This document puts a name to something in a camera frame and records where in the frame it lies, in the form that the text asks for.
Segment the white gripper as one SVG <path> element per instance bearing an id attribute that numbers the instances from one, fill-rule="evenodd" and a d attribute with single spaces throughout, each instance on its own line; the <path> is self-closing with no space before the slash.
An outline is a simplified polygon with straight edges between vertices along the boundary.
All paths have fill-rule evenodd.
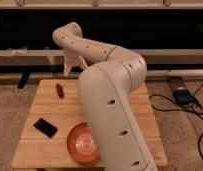
<path id="1" fill-rule="evenodd" d="M 73 67 L 80 67 L 82 69 L 86 69 L 88 65 L 86 64 L 84 58 L 73 52 L 69 49 L 63 50 L 65 56 L 64 56 L 64 77 L 67 77 Z"/>

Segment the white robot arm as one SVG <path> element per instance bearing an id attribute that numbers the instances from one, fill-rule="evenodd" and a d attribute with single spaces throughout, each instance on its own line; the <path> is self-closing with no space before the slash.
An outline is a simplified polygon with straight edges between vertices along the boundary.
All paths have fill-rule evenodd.
<path id="1" fill-rule="evenodd" d="M 105 171 L 158 171 L 128 100 L 145 81 L 143 57 L 83 38 L 75 22 L 56 29 L 53 40 L 70 58 L 92 63 L 79 76 L 78 97 Z"/>

